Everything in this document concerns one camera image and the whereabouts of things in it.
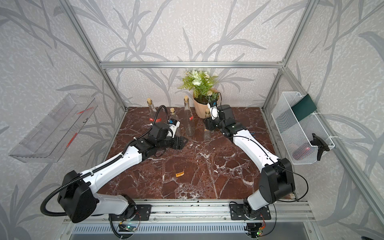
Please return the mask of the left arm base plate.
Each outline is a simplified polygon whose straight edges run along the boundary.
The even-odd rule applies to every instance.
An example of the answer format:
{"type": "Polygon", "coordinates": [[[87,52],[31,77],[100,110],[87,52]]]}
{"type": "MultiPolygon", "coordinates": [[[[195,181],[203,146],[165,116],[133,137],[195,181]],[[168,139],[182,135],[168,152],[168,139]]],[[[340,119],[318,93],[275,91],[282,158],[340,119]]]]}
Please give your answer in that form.
{"type": "Polygon", "coordinates": [[[152,205],[136,205],[136,211],[132,221],[149,221],[152,205]]]}

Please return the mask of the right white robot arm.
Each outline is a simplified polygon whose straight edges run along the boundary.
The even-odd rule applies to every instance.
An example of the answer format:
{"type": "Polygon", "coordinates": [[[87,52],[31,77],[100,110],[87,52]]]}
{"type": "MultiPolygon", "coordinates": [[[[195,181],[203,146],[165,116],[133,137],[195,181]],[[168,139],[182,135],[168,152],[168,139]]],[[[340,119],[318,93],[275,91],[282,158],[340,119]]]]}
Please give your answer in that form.
{"type": "Polygon", "coordinates": [[[275,203],[296,190],[292,164],[280,159],[263,147],[238,123],[229,105],[207,104],[211,118],[205,120],[209,130],[218,129],[224,137],[243,150],[261,173],[258,190],[244,199],[244,211],[251,215],[261,208],[275,203]]]}

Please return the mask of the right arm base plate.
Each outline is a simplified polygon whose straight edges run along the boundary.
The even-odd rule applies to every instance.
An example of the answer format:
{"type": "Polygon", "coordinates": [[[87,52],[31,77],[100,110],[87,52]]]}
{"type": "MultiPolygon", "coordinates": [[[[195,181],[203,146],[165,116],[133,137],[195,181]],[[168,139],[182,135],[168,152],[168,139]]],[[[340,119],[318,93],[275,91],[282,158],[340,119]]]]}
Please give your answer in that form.
{"type": "Polygon", "coordinates": [[[252,210],[244,204],[239,204],[234,201],[229,203],[231,220],[271,220],[271,213],[268,206],[262,207],[259,210],[252,210]]]}

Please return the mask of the short glass bottle gold label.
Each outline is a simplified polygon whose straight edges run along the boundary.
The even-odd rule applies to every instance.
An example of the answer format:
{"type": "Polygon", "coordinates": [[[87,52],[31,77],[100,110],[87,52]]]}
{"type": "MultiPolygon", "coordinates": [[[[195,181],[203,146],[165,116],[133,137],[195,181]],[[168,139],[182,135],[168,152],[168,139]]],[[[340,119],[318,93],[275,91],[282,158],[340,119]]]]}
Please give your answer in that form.
{"type": "Polygon", "coordinates": [[[177,120],[178,123],[180,124],[176,130],[176,135],[180,136],[181,135],[181,122],[179,116],[176,114],[176,111],[174,108],[170,108],[170,113],[171,113],[171,119],[177,120]]]}

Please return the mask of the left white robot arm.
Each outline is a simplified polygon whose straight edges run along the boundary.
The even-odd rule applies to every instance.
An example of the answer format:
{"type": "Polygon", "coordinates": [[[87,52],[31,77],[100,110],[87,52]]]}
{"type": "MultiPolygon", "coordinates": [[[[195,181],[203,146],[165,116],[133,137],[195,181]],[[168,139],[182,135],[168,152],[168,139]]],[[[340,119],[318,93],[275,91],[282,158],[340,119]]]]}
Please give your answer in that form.
{"type": "Polygon", "coordinates": [[[50,217],[68,216],[73,223],[104,214],[133,218],[138,210],[130,197],[99,194],[99,190],[125,170],[155,156],[161,149],[182,150],[188,139],[176,134],[179,126],[180,122],[175,119],[155,123],[141,137],[129,142],[122,152],[104,163],[81,173],[67,173],[62,186],[43,200],[41,213],[50,217]]]}

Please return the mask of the peeled gold label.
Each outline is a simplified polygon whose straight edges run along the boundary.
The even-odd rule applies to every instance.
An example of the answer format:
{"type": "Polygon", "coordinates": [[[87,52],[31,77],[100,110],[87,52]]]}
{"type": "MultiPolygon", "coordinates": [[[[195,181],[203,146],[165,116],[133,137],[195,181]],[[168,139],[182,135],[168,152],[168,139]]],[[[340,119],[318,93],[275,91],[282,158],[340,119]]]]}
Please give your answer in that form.
{"type": "Polygon", "coordinates": [[[176,173],[176,177],[179,178],[185,174],[185,171],[182,171],[180,173],[176,173]]]}

